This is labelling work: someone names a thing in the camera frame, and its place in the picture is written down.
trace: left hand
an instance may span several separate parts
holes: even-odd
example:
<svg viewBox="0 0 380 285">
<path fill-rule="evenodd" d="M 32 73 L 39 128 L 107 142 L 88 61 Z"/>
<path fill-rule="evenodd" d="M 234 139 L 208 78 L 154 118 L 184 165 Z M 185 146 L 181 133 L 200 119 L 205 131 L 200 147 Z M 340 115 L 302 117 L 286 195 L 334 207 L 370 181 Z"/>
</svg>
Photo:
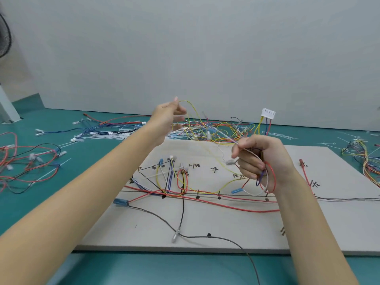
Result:
<svg viewBox="0 0 380 285">
<path fill-rule="evenodd" d="M 158 105 L 154 109 L 146 126 L 149 126 L 156 133 L 156 146 L 164 142 L 165 136 L 170 131 L 182 128 L 181 124 L 173 125 L 173 123 L 184 121 L 184 116 L 175 116 L 184 114 L 186 114 L 186 109 L 179 105 L 178 97 L 175 97 L 172 102 Z"/>
</svg>

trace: finger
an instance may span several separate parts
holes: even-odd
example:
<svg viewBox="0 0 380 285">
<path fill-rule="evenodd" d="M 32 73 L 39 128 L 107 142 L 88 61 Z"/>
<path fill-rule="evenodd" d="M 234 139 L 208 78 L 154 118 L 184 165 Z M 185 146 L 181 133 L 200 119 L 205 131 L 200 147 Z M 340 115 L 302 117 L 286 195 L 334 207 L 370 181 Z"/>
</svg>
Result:
<svg viewBox="0 0 380 285">
<path fill-rule="evenodd" d="M 242 138 L 239 142 L 240 148 L 258 148 L 265 150 L 270 146 L 275 138 L 264 135 L 252 135 L 249 138 Z"/>
<path fill-rule="evenodd" d="M 176 111 L 174 112 L 174 115 L 184 115 L 187 114 L 187 110 L 185 107 L 178 105 Z"/>
<path fill-rule="evenodd" d="M 254 167 L 260 168 L 261 170 L 265 169 L 265 164 L 261 159 L 255 157 L 245 150 L 240 151 L 238 157 Z"/>
<path fill-rule="evenodd" d="M 177 131 L 179 129 L 182 128 L 182 125 L 181 124 L 178 124 L 178 125 L 173 125 L 173 131 Z"/>
<path fill-rule="evenodd" d="M 263 170 L 261 168 L 257 168 L 255 166 L 252 166 L 250 163 L 245 162 L 243 159 L 239 159 L 237 163 L 240 165 L 240 168 L 243 168 L 247 170 L 248 172 L 251 172 L 256 175 L 261 175 Z"/>
<path fill-rule="evenodd" d="M 245 170 L 244 168 L 241 168 L 241 167 L 239 168 L 239 170 L 240 170 L 241 174 L 243 174 L 245 177 L 247 177 L 249 179 L 254 179 L 254 180 L 257 179 L 257 175 L 256 174 L 251 173 L 251 172 L 249 172 L 249 171 L 247 171 L 247 170 Z"/>
<path fill-rule="evenodd" d="M 174 112 L 177 110 L 178 107 L 179 107 L 178 97 L 175 97 L 174 100 L 168 104 L 168 108 L 170 108 L 174 114 Z"/>
<path fill-rule="evenodd" d="M 184 120 L 185 120 L 185 116 L 174 117 L 173 119 L 174 123 L 183 122 Z"/>
<path fill-rule="evenodd" d="M 239 148 L 239 146 L 237 144 L 232 146 L 231 158 L 235 159 L 239 155 L 240 151 L 241 151 L 241 148 Z"/>
</svg>

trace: fan grille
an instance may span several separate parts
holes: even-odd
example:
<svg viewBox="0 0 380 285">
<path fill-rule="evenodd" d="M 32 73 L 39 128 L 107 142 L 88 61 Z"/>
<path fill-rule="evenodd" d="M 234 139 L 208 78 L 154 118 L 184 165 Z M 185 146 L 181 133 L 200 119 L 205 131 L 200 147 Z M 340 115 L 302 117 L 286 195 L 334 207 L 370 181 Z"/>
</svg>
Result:
<svg viewBox="0 0 380 285">
<path fill-rule="evenodd" d="M 0 58 L 4 57 L 12 46 L 11 30 L 2 14 L 0 14 Z"/>
</svg>

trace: wiring board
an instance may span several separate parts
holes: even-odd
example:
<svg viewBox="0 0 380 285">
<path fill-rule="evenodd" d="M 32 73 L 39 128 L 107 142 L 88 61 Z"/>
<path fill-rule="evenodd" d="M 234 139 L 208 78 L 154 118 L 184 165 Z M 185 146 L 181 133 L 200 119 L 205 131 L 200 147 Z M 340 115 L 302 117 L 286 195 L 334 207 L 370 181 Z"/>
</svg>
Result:
<svg viewBox="0 0 380 285">
<path fill-rule="evenodd" d="M 286 147 L 302 176 L 299 160 L 303 160 L 311 190 L 342 251 L 349 255 L 380 255 L 377 242 L 380 234 L 379 188 L 326 147 Z M 117 197 L 129 200 L 131 206 L 154 212 L 174 228 L 178 228 L 183 212 L 180 231 L 184 235 L 210 234 L 228 238 L 249 253 L 288 253 L 274 195 L 265 193 L 254 180 L 246 184 L 245 191 L 232 194 L 248 179 L 241 177 L 235 165 L 226 165 L 223 161 L 230 158 L 230 143 L 218 146 L 211 142 L 165 140 L 135 172 L 133 180 L 126 184 L 129 188 L 124 187 Z M 136 199 L 146 194 L 138 191 L 137 183 L 140 188 L 159 195 L 149 194 Z M 170 191 L 177 194 L 163 197 L 169 185 Z M 183 195 L 180 194 L 184 192 L 182 187 L 187 188 Z M 203 238 L 194 241 L 178 236 L 172 242 L 173 235 L 173 230 L 156 216 L 112 204 L 77 249 L 241 252 L 225 240 Z"/>
</svg>

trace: white wall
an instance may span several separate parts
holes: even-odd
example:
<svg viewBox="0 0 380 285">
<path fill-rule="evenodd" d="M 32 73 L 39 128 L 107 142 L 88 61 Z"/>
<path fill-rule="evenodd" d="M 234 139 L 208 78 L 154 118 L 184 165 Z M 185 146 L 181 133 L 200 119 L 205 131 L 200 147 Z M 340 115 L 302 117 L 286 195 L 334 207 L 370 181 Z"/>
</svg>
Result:
<svg viewBox="0 0 380 285">
<path fill-rule="evenodd" d="M 380 0 L 2 0 L 46 107 L 380 130 Z"/>
<path fill-rule="evenodd" d="M 9 53 L 0 59 L 0 83 L 11 102 L 38 93 L 14 36 Z"/>
</svg>

